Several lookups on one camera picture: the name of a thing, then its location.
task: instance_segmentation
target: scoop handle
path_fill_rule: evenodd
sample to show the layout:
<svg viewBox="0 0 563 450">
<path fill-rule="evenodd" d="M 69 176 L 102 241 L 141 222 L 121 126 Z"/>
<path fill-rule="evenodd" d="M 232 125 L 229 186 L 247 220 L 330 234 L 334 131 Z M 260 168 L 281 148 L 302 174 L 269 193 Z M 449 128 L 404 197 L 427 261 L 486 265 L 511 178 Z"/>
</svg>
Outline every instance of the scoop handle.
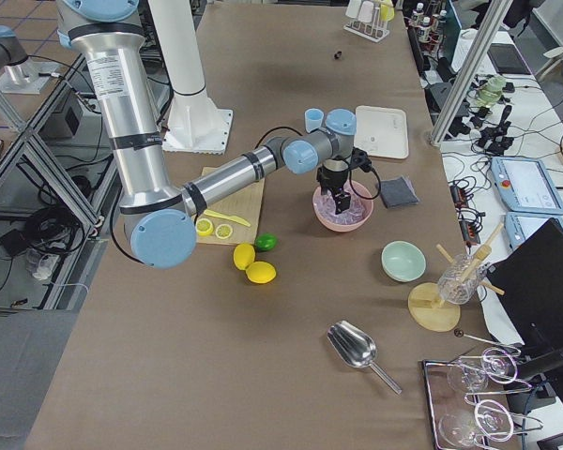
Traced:
<svg viewBox="0 0 563 450">
<path fill-rule="evenodd" d="M 392 380 L 392 378 L 381 367 L 376 365 L 376 363 L 371 363 L 369 367 L 372 368 L 372 370 L 379 378 L 384 380 L 384 382 L 386 382 L 386 384 L 390 386 L 390 389 L 392 389 L 396 394 L 401 394 L 401 392 L 403 391 L 401 386 L 399 386 L 394 380 Z"/>
</svg>

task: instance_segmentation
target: blue cup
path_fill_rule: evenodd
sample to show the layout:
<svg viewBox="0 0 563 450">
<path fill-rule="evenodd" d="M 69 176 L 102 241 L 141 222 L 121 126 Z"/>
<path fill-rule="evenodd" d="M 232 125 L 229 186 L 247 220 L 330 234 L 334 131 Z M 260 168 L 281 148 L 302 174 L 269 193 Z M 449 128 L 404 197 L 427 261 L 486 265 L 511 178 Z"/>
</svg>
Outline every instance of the blue cup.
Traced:
<svg viewBox="0 0 563 450">
<path fill-rule="evenodd" d="M 307 133 L 320 128 L 323 125 L 323 111 L 317 108 L 310 108 L 304 112 L 304 128 Z"/>
</svg>

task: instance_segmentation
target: pink bowl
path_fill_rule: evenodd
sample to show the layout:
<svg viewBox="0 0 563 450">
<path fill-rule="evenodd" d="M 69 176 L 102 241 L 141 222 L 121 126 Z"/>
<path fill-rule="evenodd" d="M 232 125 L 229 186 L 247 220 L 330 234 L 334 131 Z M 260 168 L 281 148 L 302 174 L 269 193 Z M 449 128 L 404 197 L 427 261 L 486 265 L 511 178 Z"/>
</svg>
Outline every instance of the pink bowl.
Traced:
<svg viewBox="0 0 563 450">
<path fill-rule="evenodd" d="M 362 195 L 363 197 L 372 197 L 371 192 L 360 183 L 353 181 L 352 186 L 354 187 L 354 190 L 358 194 Z M 348 183 L 346 184 L 346 186 L 344 186 L 344 188 L 349 188 L 349 187 L 350 185 Z M 356 230 L 358 227 L 360 227 L 363 223 L 367 221 L 367 219 L 371 216 L 373 212 L 373 200 L 360 199 L 363 203 L 363 206 L 365 207 L 365 214 L 360 222 L 353 223 L 352 225 L 342 225 L 339 223 L 334 223 L 323 217 L 319 212 L 319 210 L 317 209 L 317 202 L 315 200 L 318 197 L 321 197 L 321 187 L 318 187 L 315 190 L 315 192 L 312 194 L 312 209 L 314 209 L 315 215 L 317 216 L 319 221 L 324 225 L 324 227 L 332 230 L 333 232 L 346 233 Z"/>
</svg>

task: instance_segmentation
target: ice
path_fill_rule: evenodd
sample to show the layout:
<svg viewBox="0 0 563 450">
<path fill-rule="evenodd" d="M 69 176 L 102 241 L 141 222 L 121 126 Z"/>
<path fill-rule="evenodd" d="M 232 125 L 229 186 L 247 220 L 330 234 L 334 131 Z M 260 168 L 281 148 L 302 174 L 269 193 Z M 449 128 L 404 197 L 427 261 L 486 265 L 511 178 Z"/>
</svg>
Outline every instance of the ice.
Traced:
<svg viewBox="0 0 563 450">
<path fill-rule="evenodd" d="M 337 225 L 353 225 L 363 220 L 366 214 L 363 202 L 352 189 L 347 189 L 346 192 L 351 194 L 350 208 L 340 214 L 336 214 L 336 203 L 330 192 L 316 197 L 315 206 L 319 214 Z"/>
</svg>

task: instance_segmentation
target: blue-framed tablet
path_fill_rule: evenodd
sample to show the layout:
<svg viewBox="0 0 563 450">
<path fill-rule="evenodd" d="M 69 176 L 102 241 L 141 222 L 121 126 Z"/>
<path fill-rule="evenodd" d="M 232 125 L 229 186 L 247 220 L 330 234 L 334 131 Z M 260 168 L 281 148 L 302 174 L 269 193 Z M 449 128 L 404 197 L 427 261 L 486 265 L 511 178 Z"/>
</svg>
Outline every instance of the blue-framed tablet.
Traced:
<svg viewBox="0 0 563 450">
<path fill-rule="evenodd" d="M 563 216 L 563 201 L 539 159 L 493 157 L 490 165 L 504 204 L 517 213 Z"/>
<path fill-rule="evenodd" d="M 544 225 L 549 218 L 554 218 L 563 227 L 563 218 L 550 214 L 514 213 L 505 215 L 505 231 L 509 238 L 509 247 L 517 249 L 525 240 Z"/>
</svg>

